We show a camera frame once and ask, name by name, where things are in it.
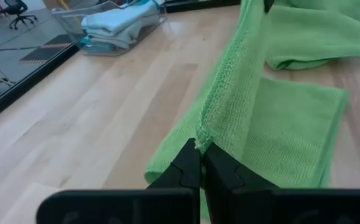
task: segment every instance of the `folded towel stack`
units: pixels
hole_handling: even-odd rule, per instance
[[[85,16],[81,22],[90,45],[105,43],[129,49],[137,42],[140,30],[159,22],[159,5],[142,1],[125,9],[111,9]]]

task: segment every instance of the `plastic storage container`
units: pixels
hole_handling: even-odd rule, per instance
[[[166,19],[164,4],[153,0],[104,1],[82,7],[55,8],[52,13],[87,55],[121,55]]]

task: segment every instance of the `microfiber cloth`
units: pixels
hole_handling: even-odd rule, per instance
[[[266,60],[274,70],[360,56],[360,0],[277,0],[270,14]]]
[[[324,187],[348,92],[261,76],[271,36],[261,0],[242,0],[233,38],[191,108],[150,159],[152,183],[189,138],[214,142],[279,187]],[[201,216],[208,218],[201,190]]]

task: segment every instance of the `floor mat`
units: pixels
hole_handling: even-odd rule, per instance
[[[62,34],[54,37],[43,46],[32,51],[25,57],[19,60],[19,64],[38,64],[46,63],[62,49],[68,47],[72,43],[71,38],[68,35]]]

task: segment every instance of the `light wood surface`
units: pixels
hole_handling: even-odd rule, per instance
[[[0,223],[33,223],[61,189],[139,189],[236,28],[238,7],[171,14],[120,57],[76,54],[0,114]],[[331,186],[360,188],[360,58],[265,75],[350,92]]]

